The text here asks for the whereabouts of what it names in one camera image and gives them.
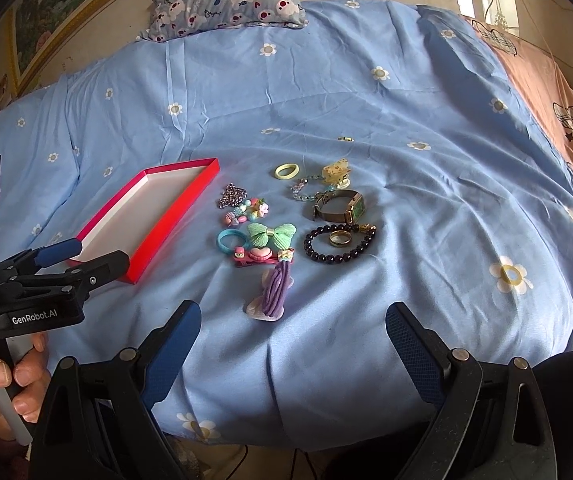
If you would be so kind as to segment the person's left hand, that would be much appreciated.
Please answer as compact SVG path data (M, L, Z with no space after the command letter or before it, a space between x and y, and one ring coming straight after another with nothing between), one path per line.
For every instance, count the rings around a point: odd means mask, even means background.
M11 370L6 362L0 360L0 388L6 390L17 384L21 392L12 400L13 409L25 422L36 422L46 394L50 373L47 370L48 335L32 335L32 348ZM0 440L10 442L13 434L10 425L0 411Z

